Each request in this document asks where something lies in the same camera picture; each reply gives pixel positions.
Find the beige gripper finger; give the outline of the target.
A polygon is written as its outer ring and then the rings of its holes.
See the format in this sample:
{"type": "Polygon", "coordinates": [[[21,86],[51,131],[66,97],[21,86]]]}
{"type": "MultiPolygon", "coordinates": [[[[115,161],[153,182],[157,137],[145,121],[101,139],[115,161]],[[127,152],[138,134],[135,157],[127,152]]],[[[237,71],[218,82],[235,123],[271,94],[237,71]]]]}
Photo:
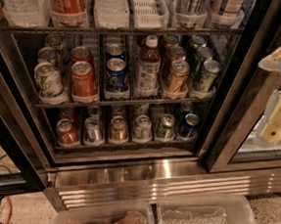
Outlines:
{"type": "Polygon", "coordinates": [[[279,71],[281,63],[281,46],[258,62],[258,66],[266,71],[279,71]]]}
{"type": "Polygon", "coordinates": [[[268,99],[259,136],[269,144],[275,145],[281,141],[281,91],[275,90],[268,99]]]}

